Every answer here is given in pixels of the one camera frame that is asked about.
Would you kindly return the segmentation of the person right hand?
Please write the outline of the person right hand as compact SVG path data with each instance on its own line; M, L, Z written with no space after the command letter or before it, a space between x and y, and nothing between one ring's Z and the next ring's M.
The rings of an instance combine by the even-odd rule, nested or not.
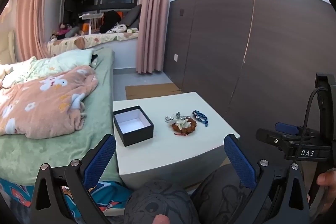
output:
M335 200L335 168L320 174L315 179L315 182L323 190L326 190L322 199L323 207L320 209L320 214L324 214L330 209Z

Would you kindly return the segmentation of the person left hand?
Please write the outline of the person left hand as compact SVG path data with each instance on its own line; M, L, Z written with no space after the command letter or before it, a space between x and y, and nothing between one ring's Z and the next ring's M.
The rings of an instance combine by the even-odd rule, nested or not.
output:
M154 217L153 224L170 224L170 220L167 216L159 214Z

